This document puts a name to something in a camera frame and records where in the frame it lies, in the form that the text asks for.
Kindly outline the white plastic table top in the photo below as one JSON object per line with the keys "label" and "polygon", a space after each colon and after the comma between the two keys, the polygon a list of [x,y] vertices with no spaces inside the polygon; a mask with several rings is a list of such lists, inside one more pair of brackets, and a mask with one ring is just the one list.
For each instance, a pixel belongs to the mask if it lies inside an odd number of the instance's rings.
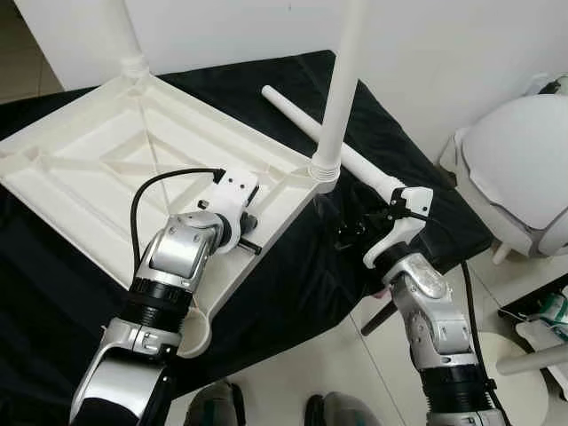
{"label": "white plastic table top", "polygon": [[118,76],[0,139],[0,184],[123,288],[129,207],[151,176],[186,168],[258,179],[247,240],[268,251],[316,193],[309,159],[153,75]]}

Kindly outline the grey green robot leg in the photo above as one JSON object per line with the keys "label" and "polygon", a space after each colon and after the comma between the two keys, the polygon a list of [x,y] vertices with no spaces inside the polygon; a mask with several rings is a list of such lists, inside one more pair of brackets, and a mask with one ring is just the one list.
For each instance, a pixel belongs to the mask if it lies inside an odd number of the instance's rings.
{"label": "grey green robot leg", "polygon": [[227,380],[202,387],[188,405],[183,426],[247,426],[241,387]]}
{"label": "grey green robot leg", "polygon": [[360,398],[341,392],[316,394],[304,407],[304,426],[382,426]]}

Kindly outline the white plastic chair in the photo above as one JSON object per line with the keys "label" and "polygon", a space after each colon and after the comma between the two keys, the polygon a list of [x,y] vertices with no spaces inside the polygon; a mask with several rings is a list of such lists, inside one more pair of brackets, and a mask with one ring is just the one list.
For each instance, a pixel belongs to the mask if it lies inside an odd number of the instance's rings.
{"label": "white plastic chair", "polygon": [[438,166],[511,252],[550,258],[568,252],[568,97],[537,94],[503,103],[454,132]]}

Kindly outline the green white packet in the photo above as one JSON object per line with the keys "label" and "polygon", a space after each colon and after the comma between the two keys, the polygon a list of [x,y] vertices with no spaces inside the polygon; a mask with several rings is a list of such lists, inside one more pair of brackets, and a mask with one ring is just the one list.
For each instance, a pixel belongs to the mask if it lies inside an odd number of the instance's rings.
{"label": "green white packet", "polygon": [[537,302],[537,320],[552,327],[568,324],[568,297],[563,293],[548,293]]}

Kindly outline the grey green robot left leg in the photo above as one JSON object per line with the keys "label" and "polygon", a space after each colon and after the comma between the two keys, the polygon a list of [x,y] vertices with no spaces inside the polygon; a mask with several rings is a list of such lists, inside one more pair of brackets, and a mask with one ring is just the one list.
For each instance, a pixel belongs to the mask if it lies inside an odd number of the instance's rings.
{"label": "grey green robot left leg", "polygon": [[183,426],[247,426],[241,387],[227,380],[202,387],[188,405]]}

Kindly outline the grey green robot right leg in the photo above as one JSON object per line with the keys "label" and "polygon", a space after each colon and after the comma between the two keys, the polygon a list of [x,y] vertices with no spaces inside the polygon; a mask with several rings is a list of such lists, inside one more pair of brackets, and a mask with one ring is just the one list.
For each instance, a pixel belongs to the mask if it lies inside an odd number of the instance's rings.
{"label": "grey green robot right leg", "polygon": [[360,398],[341,392],[316,394],[304,407],[304,426],[382,426]]}

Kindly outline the black wall plug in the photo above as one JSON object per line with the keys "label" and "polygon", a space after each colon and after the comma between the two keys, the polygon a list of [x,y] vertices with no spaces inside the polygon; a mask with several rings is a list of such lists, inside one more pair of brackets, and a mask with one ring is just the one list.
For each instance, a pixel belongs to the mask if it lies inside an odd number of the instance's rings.
{"label": "black wall plug", "polygon": [[556,94],[563,88],[563,81],[567,75],[560,75],[557,78],[551,78],[547,75],[536,75],[529,82],[526,96],[537,96],[537,94]]}

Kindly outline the black table cloth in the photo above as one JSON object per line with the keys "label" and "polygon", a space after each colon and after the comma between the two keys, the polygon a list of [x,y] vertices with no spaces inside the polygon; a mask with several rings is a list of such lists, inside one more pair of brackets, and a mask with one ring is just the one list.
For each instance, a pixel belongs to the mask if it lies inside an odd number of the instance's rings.
{"label": "black table cloth", "polygon": [[[332,52],[314,51],[167,73],[163,81],[311,154],[312,139],[260,90],[271,85],[320,117],[334,58]],[[433,223],[411,247],[440,272],[488,248],[487,227],[375,97],[370,83],[358,85],[345,141],[402,182],[433,190]],[[336,191],[349,191],[357,210],[380,204],[349,174],[341,175]],[[175,362],[176,393],[190,393],[326,332],[378,288],[360,252],[330,243],[318,196],[215,317],[207,352]],[[122,301],[124,291],[114,280],[0,186],[0,426],[67,425],[102,325]]]}

